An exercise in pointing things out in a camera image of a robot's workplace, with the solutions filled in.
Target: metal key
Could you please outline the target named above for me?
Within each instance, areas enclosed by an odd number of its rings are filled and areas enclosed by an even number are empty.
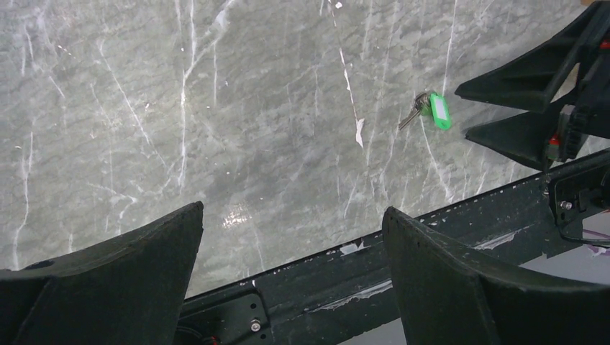
[[[406,125],[413,121],[418,115],[421,115],[422,111],[427,106],[430,106],[430,94],[431,92],[426,91],[420,93],[419,95],[417,95],[417,97],[415,97],[415,99],[413,100],[413,108],[411,108],[411,112],[409,113],[409,115],[400,122],[399,129],[403,129],[404,127],[406,127]]]

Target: bolt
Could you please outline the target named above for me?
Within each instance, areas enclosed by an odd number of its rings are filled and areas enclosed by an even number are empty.
[[[252,332],[260,331],[260,322],[257,319],[252,320],[252,324],[250,325],[250,330]]]
[[[562,201],[559,203],[559,207],[563,208],[564,210],[571,210],[572,203],[570,201]]]

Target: gray floor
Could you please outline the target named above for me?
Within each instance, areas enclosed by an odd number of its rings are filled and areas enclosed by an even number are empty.
[[[378,230],[389,205],[416,216],[531,174],[463,139],[516,111],[453,91],[583,10],[574,0],[0,6],[0,267],[202,200],[189,295]],[[426,118],[397,132],[425,88],[446,95],[453,128]]]

